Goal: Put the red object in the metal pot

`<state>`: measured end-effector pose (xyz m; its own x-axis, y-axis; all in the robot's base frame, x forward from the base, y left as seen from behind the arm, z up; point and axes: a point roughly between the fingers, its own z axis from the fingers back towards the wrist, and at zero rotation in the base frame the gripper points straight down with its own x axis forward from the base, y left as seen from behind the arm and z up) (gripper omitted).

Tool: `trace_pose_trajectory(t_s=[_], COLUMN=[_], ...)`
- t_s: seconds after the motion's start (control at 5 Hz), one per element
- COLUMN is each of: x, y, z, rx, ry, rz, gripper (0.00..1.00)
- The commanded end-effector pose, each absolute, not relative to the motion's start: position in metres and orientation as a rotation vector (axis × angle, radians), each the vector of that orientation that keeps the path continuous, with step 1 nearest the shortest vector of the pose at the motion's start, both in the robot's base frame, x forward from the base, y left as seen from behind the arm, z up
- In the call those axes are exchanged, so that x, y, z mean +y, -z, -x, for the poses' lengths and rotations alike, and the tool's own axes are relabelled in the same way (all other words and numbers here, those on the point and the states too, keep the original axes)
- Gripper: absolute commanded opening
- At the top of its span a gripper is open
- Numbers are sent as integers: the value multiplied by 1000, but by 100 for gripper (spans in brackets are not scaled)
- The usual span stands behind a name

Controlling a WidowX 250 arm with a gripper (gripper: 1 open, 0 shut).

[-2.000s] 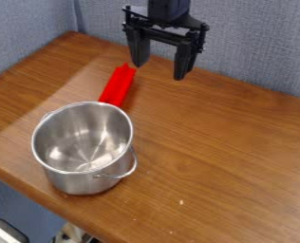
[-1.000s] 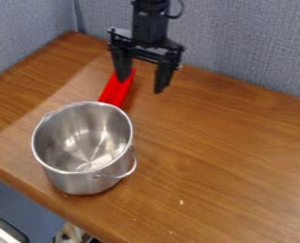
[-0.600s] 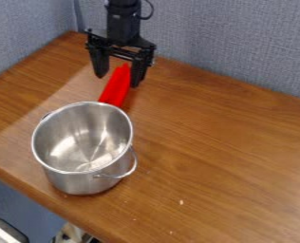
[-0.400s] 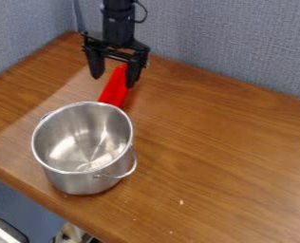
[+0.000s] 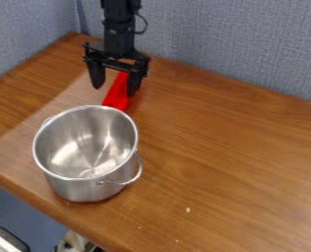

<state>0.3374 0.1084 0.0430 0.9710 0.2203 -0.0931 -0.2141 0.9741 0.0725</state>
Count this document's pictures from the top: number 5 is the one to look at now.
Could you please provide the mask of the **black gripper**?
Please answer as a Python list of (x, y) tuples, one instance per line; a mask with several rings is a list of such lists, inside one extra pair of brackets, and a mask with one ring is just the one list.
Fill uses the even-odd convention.
[(104, 45), (98, 42), (86, 41), (83, 44), (83, 60), (88, 69), (92, 87), (98, 90), (106, 81), (106, 68), (128, 72), (127, 91), (132, 97), (139, 89), (142, 79), (148, 74), (150, 57), (135, 48), (127, 50), (123, 55), (104, 51)]

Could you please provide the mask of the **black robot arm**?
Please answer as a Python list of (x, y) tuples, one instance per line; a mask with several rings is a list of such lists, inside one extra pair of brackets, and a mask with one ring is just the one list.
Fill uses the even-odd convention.
[(123, 71), (127, 74), (126, 95), (134, 96), (142, 79), (148, 74), (150, 57), (134, 47), (134, 36), (143, 34), (135, 29), (135, 18), (143, 24), (146, 19), (139, 15), (140, 0), (100, 0), (104, 11), (104, 42), (83, 44), (83, 61), (87, 65), (92, 87), (98, 90), (106, 81), (106, 70)]

